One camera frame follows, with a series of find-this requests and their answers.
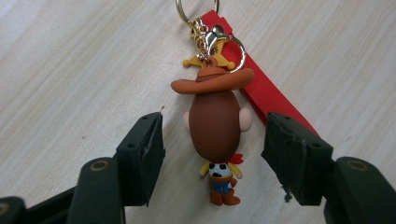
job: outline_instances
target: wooden table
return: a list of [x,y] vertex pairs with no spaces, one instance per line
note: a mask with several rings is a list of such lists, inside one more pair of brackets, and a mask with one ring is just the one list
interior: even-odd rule
[[[190,17],[212,5],[183,2]],[[366,160],[396,188],[394,1],[229,0],[219,14],[333,159]],[[182,124],[192,96],[170,89],[195,78],[181,63],[194,54],[174,1],[1,1],[0,197],[30,207],[75,186],[85,162],[111,157],[141,116],[163,107],[163,168],[149,207],[127,208],[127,223],[325,223],[324,200],[284,203],[255,114],[238,149],[242,203],[209,203],[205,160]]]

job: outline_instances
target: pink ear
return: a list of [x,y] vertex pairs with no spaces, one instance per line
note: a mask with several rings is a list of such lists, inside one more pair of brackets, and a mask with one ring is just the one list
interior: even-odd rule
[[246,107],[243,107],[239,110],[239,127],[241,132],[247,132],[251,128],[251,124],[250,111]]
[[190,131],[189,116],[190,116],[190,112],[184,113],[184,116],[183,116],[184,127],[187,129],[187,131]]

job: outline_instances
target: metal key ring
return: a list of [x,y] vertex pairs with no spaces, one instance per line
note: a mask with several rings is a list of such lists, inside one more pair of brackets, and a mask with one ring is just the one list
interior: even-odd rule
[[[215,1],[215,11],[218,13],[220,2],[219,2],[219,0],[214,0],[214,1]],[[189,18],[187,18],[186,14],[184,14],[183,6],[181,5],[181,0],[176,0],[176,9],[177,9],[178,16],[184,22],[189,23],[190,20],[189,20]]]
[[247,53],[245,51],[244,45],[233,35],[226,35],[222,32],[222,28],[215,26],[212,28],[212,31],[206,32],[205,34],[205,42],[206,42],[206,52],[210,52],[212,48],[216,45],[216,43],[221,39],[227,39],[233,41],[235,44],[238,45],[239,49],[241,50],[242,58],[241,62],[235,67],[235,69],[229,71],[228,73],[233,73],[240,70],[244,65],[247,58]]

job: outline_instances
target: cowboy hat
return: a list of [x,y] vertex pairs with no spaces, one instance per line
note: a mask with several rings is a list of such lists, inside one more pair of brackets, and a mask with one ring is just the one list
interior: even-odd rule
[[209,58],[212,66],[204,63],[204,67],[198,71],[195,80],[179,79],[173,81],[171,87],[180,94],[203,94],[216,91],[233,91],[246,86],[254,77],[253,70],[245,68],[233,73],[226,73],[217,67],[217,61]]

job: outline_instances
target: blue jeans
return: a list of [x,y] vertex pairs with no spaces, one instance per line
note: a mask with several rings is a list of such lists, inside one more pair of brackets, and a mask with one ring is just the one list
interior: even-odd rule
[[215,187],[216,193],[228,193],[228,191],[229,191],[228,184],[230,184],[230,182],[213,183],[213,186]]

